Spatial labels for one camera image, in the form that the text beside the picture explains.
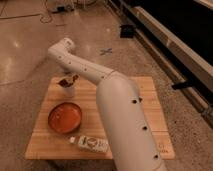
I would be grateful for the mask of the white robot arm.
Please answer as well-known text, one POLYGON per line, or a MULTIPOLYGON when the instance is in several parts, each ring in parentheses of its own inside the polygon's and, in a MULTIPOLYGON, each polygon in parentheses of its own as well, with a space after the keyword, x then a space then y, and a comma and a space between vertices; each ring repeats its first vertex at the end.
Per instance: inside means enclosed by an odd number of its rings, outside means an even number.
POLYGON ((73 54, 64 38, 48 48, 48 56, 97 86, 96 104, 117 171, 168 171, 141 107, 134 80, 73 54))

